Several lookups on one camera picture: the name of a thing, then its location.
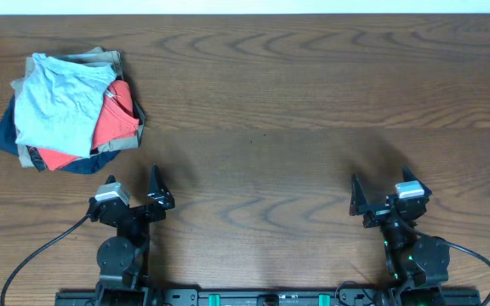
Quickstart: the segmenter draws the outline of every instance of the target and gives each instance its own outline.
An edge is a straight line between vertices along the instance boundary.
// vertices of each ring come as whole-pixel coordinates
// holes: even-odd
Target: dark blue fabric
[[[18,156],[16,146],[16,127],[14,126],[14,96],[10,99],[9,107],[3,113],[0,121],[0,150]],[[90,158],[74,161],[61,168],[63,171],[77,174],[94,174],[112,161],[120,153],[120,150],[102,152]]]
[[[9,107],[3,113],[0,121],[0,150],[18,156],[16,128],[14,128],[14,96],[10,99]]]

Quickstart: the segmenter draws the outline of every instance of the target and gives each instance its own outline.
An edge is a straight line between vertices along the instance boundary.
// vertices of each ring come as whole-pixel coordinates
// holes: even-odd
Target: white wall
[[[490,13],[490,0],[0,0],[0,14]]]

